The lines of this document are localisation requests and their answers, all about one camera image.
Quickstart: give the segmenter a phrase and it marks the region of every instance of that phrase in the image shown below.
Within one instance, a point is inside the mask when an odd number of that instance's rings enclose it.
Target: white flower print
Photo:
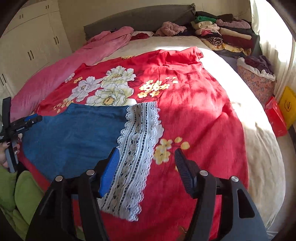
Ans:
[[[68,81],[70,81],[71,79],[73,79],[75,73],[71,74],[66,80],[65,83],[67,83]]]
[[[136,104],[135,99],[128,99],[133,89],[126,84],[110,84],[105,89],[97,90],[94,96],[88,97],[86,105],[91,106],[125,106]]]
[[[165,130],[161,124],[161,120],[158,121],[158,124],[156,126],[156,130],[157,130],[157,134],[155,136],[155,143],[158,143],[159,139],[162,137],[163,132]]]
[[[97,79],[93,76],[87,77],[86,80],[79,82],[78,86],[72,90],[72,94],[68,97],[68,100],[71,101],[76,98],[76,102],[84,100],[88,96],[89,92],[100,87],[100,82],[102,79]]]
[[[103,78],[103,81],[101,83],[101,87],[105,88],[109,84],[124,84],[127,81],[134,81],[136,75],[133,73],[133,69],[127,69],[122,66],[117,66],[116,68],[113,68],[107,71],[106,75]]]

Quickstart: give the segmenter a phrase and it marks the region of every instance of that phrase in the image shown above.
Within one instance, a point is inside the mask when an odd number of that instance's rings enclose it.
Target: striped garment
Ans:
[[[203,38],[206,39],[212,45],[215,45],[215,46],[221,45],[223,43],[223,39],[219,38],[219,37],[207,37],[207,36],[204,36]]]

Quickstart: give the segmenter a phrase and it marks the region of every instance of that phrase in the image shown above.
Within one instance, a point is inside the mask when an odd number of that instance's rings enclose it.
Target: red floral duvet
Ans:
[[[181,148],[188,159],[214,176],[236,175],[248,186],[242,124],[225,90],[202,66],[201,51],[157,50],[121,57],[95,66],[81,65],[38,107],[40,115],[57,115],[71,103],[123,106],[157,101],[163,136],[155,147],[138,221],[102,213],[110,240],[176,240],[188,228],[196,200],[186,194],[174,163]],[[43,189],[49,181],[23,154]],[[221,199],[217,197],[211,239],[217,235]],[[78,204],[75,218],[79,224]]]

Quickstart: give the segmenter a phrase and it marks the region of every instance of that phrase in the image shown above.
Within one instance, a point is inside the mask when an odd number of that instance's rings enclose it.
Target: pink blanket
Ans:
[[[184,32],[186,27],[179,26],[175,23],[164,22],[163,25],[156,31],[155,36],[172,37],[180,32]]]
[[[32,113],[37,105],[65,81],[82,63],[93,65],[125,46],[133,28],[122,27],[116,32],[101,32],[72,55],[33,75],[11,101],[11,121]]]

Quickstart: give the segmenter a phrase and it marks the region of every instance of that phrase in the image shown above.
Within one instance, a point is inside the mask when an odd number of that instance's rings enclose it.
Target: metal screw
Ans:
[[[94,174],[94,170],[93,169],[89,169],[89,170],[87,170],[86,174],[88,176],[92,176]]]
[[[231,180],[234,181],[235,183],[237,183],[239,181],[239,178],[236,176],[232,176]]]
[[[55,180],[56,180],[57,182],[60,182],[61,180],[63,180],[63,177],[62,177],[62,176],[57,176]]]
[[[209,173],[206,171],[206,170],[201,170],[200,171],[200,174],[202,175],[202,176],[207,176]]]

